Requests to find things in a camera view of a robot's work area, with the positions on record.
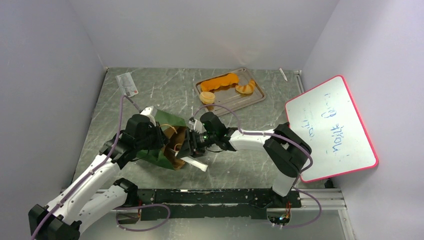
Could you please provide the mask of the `green paper bag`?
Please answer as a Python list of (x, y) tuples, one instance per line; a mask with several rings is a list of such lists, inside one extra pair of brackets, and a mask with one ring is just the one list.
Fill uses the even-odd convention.
[(164, 146), (160, 149), (139, 151), (136, 157), (161, 168), (179, 170), (185, 162), (177, 158), (176, 153), (185, 141), (186, 121), (180, 116), (157, 108), (153, 112), (155, 120), (166, 136)]

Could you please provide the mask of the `fake round bread roll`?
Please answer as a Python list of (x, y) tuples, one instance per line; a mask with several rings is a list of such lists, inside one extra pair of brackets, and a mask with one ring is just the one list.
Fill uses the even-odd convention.
[(199, 95), (199, 99), (203, 104), (209, 105), (209, 104), (213, 104), (215, 102), (216, 96), (213, 92), (202, 91)]

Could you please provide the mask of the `metal baking tray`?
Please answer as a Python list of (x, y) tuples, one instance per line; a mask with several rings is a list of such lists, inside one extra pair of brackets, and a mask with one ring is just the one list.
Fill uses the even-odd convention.
[(211, 91), (215, 95), (215, 104), (229, 108), (232, 111), (236, 111), (266, 99), (266, 94), (262, 87), (259, 85), (258, 81), (255, 79), (254, 75), (250, 72), (250, 70), (244, 67), (202, 80), (196, 80), (193, 83), (194, 92), (199, 96), (202, 92), (202, 82), (221, 78), (230, 74), (236, 75), (239, 79), (239, 83), (242, 86), (247, 85), (251, 80), (253, 80), (255, 82), (255, 88), (250, 94), (242, 94), (236, 91), (235, 84), (221, 86), (220, 88)]

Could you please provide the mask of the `metal tongs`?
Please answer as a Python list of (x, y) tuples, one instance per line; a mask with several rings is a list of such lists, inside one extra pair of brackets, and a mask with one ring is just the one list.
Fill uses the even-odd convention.
[(185, 157), (177, 157), (177, 154), (179, 153), (179, 151), (174, 151), (174, 156), (177, 159), (180, 159), (182, 161), (184, 161), (185, 163), (188, 163), (189, 165), (200, 169), (203, 172), (206, 172), (208, 169), (208, 165), (205, 163), (202, 163), (201, 161), (195, 159), (194, 157), (191, 156), (185, 156)]

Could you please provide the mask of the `fake croissant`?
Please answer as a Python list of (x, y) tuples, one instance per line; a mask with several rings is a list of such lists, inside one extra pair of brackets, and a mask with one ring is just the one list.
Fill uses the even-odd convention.
[(235, 90), (240, 94), (249, 95), (249, 94), (252, 94), (254, 92), (255, 87), (256, 87), (256, 82), (253, 79), (251, 79), (249, 81), (249, 83), (246, 84), (246, 85), (237, 84), (235, 86)]

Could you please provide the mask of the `orange fake braided bread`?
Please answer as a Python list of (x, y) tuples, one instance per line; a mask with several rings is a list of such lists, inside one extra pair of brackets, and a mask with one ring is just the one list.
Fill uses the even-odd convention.
[(200, 83), (200, 88), (203, 92), (210, 92), (217, 90), (220, 87), (226, 87), (239, 83), (239, 77), (235, 73), (228, 73), (227, 75), (212, 78)]

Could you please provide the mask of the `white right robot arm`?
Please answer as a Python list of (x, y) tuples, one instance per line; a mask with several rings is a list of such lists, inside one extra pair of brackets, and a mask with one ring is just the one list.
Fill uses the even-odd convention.
[(265, 131), (248, 131), (225, 126), (212, 112), (204, 113), (199, 121), (204, 131), (186, 130), (184, 142), (176, 154), (178, 159), (201, 157), (212, 145), (222, 151), (255, 150), (267, 153), (279, 171), (272, 185), (270, 202), (275, 207), (282, 207), (288, 202), (289, 192), (312, 153), (311, 147), (290, 129), (289, 123)]

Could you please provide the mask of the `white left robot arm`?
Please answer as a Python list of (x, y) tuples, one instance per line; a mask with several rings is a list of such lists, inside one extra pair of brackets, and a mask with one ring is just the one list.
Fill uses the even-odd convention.
[(154, 116), (147, 111), (133, 115), (125, 129), (118, 129), (89, 167), (56, 198), (28, 212), (31, 239), (77, 240), (94, 222), (115, 208), (140, 203), (138, 187), (120, 178), (101, 195), (96, 192), (120, 172), (140, 151), (160, 150), (168, 142)]

